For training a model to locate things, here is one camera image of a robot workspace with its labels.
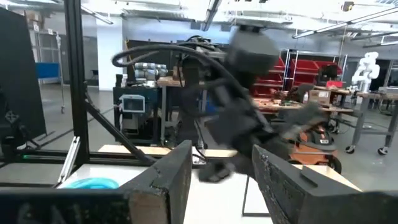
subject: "blue bowl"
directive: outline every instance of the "blue bowl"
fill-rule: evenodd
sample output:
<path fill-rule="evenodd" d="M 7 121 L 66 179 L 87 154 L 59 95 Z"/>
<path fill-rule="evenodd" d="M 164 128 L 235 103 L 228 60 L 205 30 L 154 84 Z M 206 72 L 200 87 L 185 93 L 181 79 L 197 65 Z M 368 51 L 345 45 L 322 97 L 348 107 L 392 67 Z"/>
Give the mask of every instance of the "blue bowl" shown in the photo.
<path fill-rule="evenodd" d="M 75 181 L 65 187 L 66 189 L 117 189 L 119 184 L 109 178 L 87 178 Z"/>

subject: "ceiling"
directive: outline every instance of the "ceiling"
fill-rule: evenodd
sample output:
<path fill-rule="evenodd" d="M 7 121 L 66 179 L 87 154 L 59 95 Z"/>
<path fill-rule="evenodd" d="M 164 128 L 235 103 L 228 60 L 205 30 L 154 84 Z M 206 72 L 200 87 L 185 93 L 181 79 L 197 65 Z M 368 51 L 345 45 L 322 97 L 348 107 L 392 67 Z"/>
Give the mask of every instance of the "ceiling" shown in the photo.
<path fill-rule="evenodd" d="M 349 12 L 341 11 L 338 0 L 268 0 L 259 3 L 234 0 L 82 0 L 82 5 L 103 16 L 144 17 L 157 20 L 197 21 L 233 24 L 252 22 L 269 29 L 301 32 L 316 30 L 342 21 L 398 6 L 398 0 L 357 0 Z M 0 0 L 9 9 L 63 11 L 62 0 Z M 333 35 L 366 35 L 398 31 L 397 13 L 335 29 Z"/>

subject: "caster wheel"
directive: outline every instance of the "caster wheel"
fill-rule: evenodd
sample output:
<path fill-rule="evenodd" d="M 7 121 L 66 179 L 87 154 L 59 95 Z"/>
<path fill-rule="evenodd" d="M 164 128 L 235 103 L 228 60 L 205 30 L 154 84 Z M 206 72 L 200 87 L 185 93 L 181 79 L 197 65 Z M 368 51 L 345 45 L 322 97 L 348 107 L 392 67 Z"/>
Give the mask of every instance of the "caster wheel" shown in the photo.
<path fill-rule="evenodd" d="M 338 160 L 336 157 L 332 157 L 330 160 L 329 160 L 329 167 L 330 168 L 332 168 L 332 169 L 334 169 L 337 173 L 339 173 L 339 174 L 341 174 L 341 170 L 343 169 L 342 168 L 342 166 L 341 166 L 341 162 L 340 162 L 340 160 Z"/>
<path fill-rule="evenodd" d="M 346 153 L 347 154 L 352 154 L 355 152 L 355 147 L 354 146 L 347 146 L 346 147 Z"/>
<path fill-rule="evenodd" d="M 385 155 L 387 155 L 388 150 L 387 150 L 387 149 L 384 149 L 384 148 L 382 147 L 382 148 L 377 149 L 377 153 L 379 153 L 380 156 L 385 156 Z"/>
<path fill-rule="evenodd" d="M 299 162 L 299 161 L 296 161 L 296 160 L 293 160 L 293 159 L 291 159 L 291 160 L 288 160 L 287 162 L 289 162 L 290 164 L 293 164 L 293 165 L 302 165 L 302 163 L 301 163 L 301 162 Z"/>
<path fill-rule="evenodd" d="M 339 134 L 339 133 L 340 133 L 340 130 L 339 130 L 338 128 L 336 128 L 332 133 L 333 133 L 333 134 Z"/>

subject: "humanoid robot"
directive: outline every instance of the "humanoid robot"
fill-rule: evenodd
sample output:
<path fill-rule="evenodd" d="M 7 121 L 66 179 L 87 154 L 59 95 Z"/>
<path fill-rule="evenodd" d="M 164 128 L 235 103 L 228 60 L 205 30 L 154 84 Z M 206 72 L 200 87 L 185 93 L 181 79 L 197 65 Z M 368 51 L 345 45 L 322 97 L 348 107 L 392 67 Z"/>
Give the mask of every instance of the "humanoid robot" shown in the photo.
<path fill-rule="evenodd" d="M 359 67 L 351 78 L 351 90 L 358 90 L 364 93 L 369 91 L 373 79 L 379 76 L 380 66 L 376 65 L 379 53 L 368 52 L 359 61 Z"/>

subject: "robotic lab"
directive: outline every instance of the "robotic lab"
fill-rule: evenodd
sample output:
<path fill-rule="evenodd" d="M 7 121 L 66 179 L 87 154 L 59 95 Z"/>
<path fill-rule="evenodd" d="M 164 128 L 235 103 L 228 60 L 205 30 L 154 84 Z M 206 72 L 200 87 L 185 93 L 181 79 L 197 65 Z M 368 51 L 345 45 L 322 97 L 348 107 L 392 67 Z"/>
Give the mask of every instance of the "robotic lab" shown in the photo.
<path fill-rule="evenodd" d="M 397 15 L 0 0 L 1 223 L 397 223 Z"/>

